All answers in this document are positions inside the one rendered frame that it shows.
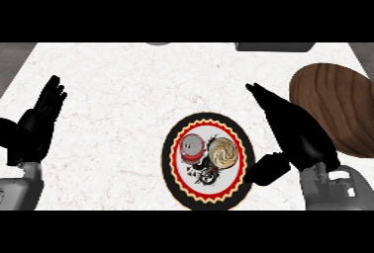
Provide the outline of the red can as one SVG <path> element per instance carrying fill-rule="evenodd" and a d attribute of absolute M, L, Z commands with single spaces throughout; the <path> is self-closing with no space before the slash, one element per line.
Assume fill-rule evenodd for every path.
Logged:
<path fill-rule="evenodd" d="M 193 165 L 199 162 L 204 152 L 204 140 L 199 134 L 190 133 L 181 143 L 182 161 Z"/>

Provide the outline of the black red patterned plate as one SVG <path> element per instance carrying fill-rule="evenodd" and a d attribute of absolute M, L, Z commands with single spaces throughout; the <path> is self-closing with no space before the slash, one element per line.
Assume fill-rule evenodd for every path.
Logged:
<path fill-rule="evenodd" d="M 182 161 L 181 143 L 196 133 L 204 140 L 204 152 L 193 165 Z M 228 169 L 209 159 L 212 142 L 225 137 L 237 145 L 238 159 Z M 246 170 L 255 164 L 250 138 L 240 124 L 216 113 L 185 117 L 173 126 L 163 147 L 163 174 L 169 190 L 181 204 L 194 211 L 227 211 L 244 200 L 252 184 L 244 182 Z"/>

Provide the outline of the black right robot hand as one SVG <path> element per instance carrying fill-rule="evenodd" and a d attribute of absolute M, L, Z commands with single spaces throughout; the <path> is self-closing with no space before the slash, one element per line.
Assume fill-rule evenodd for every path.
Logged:
<path fill-rule="evenodd" d="M 333 141 L 311 113 L 258 83 L 246 85 L 265 111 L 268 124 L 281 152 L 267 154 L 247 169 L 244 181 L 271 185 L 296 166 L 301 172 L 323 162 L 326 171 L 339 166 Z"/>

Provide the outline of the brown wooden bowl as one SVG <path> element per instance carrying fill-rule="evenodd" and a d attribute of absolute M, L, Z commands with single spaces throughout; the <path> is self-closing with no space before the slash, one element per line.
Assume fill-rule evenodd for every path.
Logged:
<path fill-rule="evenodd" d="M 312 114 L 336 149 L 374 158 L 374 81 L 339 64 L 309 64 L 293 76 L 290 101 Z"/>

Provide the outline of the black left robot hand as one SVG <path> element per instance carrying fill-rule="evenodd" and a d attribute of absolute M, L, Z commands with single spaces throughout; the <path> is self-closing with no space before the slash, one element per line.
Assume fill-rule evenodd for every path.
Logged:
<path fill-rule="evenodd" d="M 27 110 L 20 121 L 0 118 L 0 147 L 8 149 L 9 166 L 42 162 L 46 158 L 66 97 L 61 79 L 54 75 L 34 108 Z"/>

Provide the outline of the dark grey appliance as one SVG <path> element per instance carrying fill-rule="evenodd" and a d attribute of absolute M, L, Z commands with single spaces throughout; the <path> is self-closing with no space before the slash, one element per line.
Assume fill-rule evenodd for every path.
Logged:
<path fill-rule="evenodd" d="M 308 52 L 314 42 L 238 42 L 238 51 Z"/>

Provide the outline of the beige swirl cupcake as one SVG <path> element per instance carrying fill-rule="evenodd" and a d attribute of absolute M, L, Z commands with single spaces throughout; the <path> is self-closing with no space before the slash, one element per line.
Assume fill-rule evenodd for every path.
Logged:
<path fill-rule="evenodd" d="M 238 159 L 237 145 L 225 137 L 218 138 L 209 146 L 209 159 L 213 165 L 221 169 L 231 168 Z"/>

